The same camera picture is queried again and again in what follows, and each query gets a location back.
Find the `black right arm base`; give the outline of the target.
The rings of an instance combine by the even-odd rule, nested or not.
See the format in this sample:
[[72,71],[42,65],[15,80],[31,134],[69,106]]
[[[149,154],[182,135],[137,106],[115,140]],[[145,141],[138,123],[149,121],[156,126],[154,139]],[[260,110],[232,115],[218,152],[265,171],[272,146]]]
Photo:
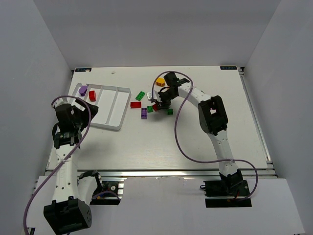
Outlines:
[[251,199],[243,198],[250,194],[246,180],[234,189],[229,189],[222,180],[204,181],[200,185],[200,189],[204,191],[205,206],[207,208],[251,208]]

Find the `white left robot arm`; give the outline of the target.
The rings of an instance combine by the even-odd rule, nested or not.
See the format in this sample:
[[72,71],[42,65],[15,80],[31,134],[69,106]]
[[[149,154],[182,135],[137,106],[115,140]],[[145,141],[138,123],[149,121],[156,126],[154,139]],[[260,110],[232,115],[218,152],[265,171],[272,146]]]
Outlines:
[[101,177],[96,170],[77,174],[78,156],[82,131],[89,120],[98,113],[98,107],[84,105],[84,110],[64,103],[55,108],[58,122],[52,129],[52,138],[61,167],[56,172],[56,185],[51,204],[44,207],[44,217],[57,235],[91,227],[89,207],[93,194],[103,189]]

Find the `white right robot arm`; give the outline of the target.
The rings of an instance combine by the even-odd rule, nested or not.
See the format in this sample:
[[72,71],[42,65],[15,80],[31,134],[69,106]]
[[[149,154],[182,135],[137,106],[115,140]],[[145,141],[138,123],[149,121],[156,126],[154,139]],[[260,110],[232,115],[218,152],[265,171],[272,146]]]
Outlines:
[[[182,155],[196,163],[200,164],[219,164],[219,174],[222,180],[232,182],[234,184],[243,180],[242,173],[235,163],[233,154],[228,142],[227,124],[228,117],[225,111],[223,100],[220,96],[210,96],[203,91],[195,88],[190,77],[178,71],[165,71],[162,73],[167,90],[160,89],[156,92],[152,89],[152,102],[158,109],[169,109],[171,101],[176,97],[183,98],[174,123],[174,137],[176,144]],[[182,150],[177,134],[177,125],[180,112],[186,102],[190,102],[198,109],[199,123],[201,129],[210,138],[217,160],[200,161],[187,156]]]

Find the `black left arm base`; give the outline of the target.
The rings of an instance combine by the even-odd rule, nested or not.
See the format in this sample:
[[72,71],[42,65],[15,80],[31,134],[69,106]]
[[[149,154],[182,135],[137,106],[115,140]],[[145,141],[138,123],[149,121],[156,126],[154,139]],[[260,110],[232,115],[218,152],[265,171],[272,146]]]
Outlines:
[[78,179],[79,199],[87,205],[119,205],[123,183],[88,176]]

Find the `red curved lego brick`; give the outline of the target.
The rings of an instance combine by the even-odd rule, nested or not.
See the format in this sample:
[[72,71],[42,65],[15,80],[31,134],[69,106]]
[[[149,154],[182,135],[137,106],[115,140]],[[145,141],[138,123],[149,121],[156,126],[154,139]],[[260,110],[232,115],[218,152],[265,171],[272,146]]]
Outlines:
[[89,91],[89,100],[91,102],[95,102],[96,101],[96,91],[94,91],[94,90]]

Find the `purple rounded lego brick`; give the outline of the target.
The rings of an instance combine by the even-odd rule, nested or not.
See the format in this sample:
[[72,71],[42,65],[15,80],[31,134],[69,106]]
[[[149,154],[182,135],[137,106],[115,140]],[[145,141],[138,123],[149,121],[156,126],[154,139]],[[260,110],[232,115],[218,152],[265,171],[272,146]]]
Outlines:
[[78,90],[80,96],[85,96],[86,92],[88,90],[88,86],[81,86]]

